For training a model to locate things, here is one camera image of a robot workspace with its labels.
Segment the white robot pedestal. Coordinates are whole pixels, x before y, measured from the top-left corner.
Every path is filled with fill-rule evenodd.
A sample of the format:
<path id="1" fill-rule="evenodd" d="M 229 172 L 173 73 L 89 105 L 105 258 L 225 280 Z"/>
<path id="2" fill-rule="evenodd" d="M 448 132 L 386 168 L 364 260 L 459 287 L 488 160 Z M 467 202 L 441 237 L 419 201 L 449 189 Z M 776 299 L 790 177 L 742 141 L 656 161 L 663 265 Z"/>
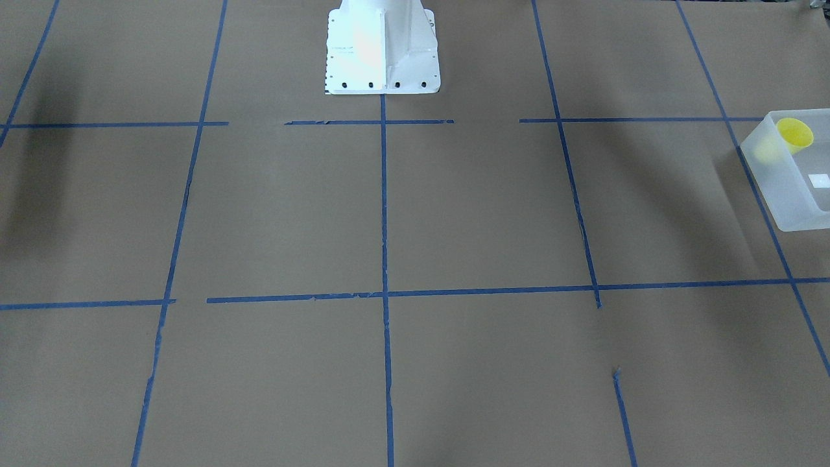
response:
<path id="1" fill-rule="evenodd" d="M 342 1 L 327 27 L 326 94 L 440 91 L 435 16 L 421 1 Z"/>

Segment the yellow plastic cup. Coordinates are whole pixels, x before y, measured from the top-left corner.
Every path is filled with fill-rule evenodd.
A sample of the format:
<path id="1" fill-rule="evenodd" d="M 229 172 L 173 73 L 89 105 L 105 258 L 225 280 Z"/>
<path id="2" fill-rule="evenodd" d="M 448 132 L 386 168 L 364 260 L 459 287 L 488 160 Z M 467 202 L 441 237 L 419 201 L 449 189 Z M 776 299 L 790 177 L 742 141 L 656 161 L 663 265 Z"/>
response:
<path id="1" fill-rule="evenodd" d="M 777 163 L 809 148 L 814 141 L 811 127 L 801 119 L 786 117 L 762 127 L 755 157 L 762 163 Z"/>

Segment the clear plastic storage box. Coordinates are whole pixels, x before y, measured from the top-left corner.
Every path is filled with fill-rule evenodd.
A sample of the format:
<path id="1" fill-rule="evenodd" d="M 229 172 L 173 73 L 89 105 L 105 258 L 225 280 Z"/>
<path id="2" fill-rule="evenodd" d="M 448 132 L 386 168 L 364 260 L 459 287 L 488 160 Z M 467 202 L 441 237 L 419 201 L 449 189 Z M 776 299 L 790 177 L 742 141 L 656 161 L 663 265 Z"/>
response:
<path id="1" fill-rule="evenodd" d="M 813 131 L 809 148 L 777 163 L 755 157 L 762 127 L 767 122 L 792 117 L 801 119 Z M 776 226 L 784 232 L 826 230 L 828 213 L 828 124 L 827 108 L 772 110 L 741 143 L 751 173 L 764 196 Z"/>

